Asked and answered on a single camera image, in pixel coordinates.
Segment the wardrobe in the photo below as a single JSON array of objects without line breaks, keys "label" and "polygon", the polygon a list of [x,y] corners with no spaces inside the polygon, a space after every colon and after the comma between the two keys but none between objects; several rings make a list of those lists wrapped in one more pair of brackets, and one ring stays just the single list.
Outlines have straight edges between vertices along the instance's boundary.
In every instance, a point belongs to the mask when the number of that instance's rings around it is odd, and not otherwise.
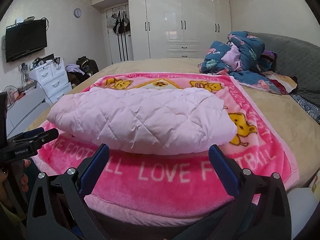
[{"label": "wardrobe", "polygon": [[[103,0],[92,0],[98,4]],[[128,0],[134,60],[204,58],[231,32],[229,0]]]}]

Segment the screw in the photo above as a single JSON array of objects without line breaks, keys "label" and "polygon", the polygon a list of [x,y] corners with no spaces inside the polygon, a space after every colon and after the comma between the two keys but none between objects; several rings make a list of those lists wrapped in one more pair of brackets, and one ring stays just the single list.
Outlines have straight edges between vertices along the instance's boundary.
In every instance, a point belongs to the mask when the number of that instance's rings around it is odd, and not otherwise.
[{"label": "screw", "polygon": [[250,175],[251,174],[251,171],[249,169],[244,169],[242,172],[243,172],[244,175]]},{"label": "screw", "polygon": [[272,176],[275,178],[275,179],[279,179],[280,178],[280,175],[279,175],[279,173],[274,173],[274,174],[272,174]]},{"label": "screw", "polygon": [[70,168],[70,169],[67,171],[67,173],[68,173],[69,175],[75,174],[75,172],[76,172],[76,169],[74,169],[74,168]]},{"label": "screw", "polygon": [[41,173],[39,173],[38,178],[39,178],[39,179],[42,179],[42,178],[44,178],[44,176],[45,176],[45,173],[44,173],[44,172],[41,172]]}]

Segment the gray headboard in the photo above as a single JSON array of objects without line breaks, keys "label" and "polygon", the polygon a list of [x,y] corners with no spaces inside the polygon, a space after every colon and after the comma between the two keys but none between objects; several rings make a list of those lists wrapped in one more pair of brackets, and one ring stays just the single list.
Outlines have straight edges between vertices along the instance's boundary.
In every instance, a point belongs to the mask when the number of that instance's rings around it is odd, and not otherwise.
[{"label": "gray headboard", "polygon": [[298,79],[298,94],[320,107],[320,47],[295,38],[250,33],[263,40],[266,50],[277,53],[276,72]]}]

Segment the television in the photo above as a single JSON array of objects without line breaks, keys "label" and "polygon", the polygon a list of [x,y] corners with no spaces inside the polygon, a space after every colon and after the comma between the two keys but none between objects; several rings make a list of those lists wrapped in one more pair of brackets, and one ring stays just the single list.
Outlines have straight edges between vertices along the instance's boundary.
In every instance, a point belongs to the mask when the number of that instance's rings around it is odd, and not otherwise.
[{"label": "television", "polygon": [[6,62],[15,61],[47,47],[46,21],[27,21],[6,28]]}]

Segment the wall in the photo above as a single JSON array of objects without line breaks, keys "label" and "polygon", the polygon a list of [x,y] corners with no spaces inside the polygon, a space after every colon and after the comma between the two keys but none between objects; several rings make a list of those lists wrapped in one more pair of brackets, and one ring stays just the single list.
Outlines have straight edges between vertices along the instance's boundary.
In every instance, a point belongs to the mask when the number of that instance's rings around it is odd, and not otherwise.
[{"label": "wall", "polygon": [[[73,15],[76,8],[82,11],[78,19]],[[14,24],[17,17],[25,19],[29,16],[35,16],[36,19],[46,17],[50,22],[48,47],[32,54],[30,61],[54,53],[64,58],[65,65],[87,56],[97,62],[99,69],[107,66],[101,13],[91,6],[91,0],[14,0],[0,22],[2,40],[5,28]],[[21,63],[20,60],[5,63],[4,53],[0,54],[0,90],[7,85],[21,85],[21,73],[18,70]]]},{"label": "wall", "polygon": [[273,33],[320,46],[320,25],[305,0],[230,0],[233,31]]}]

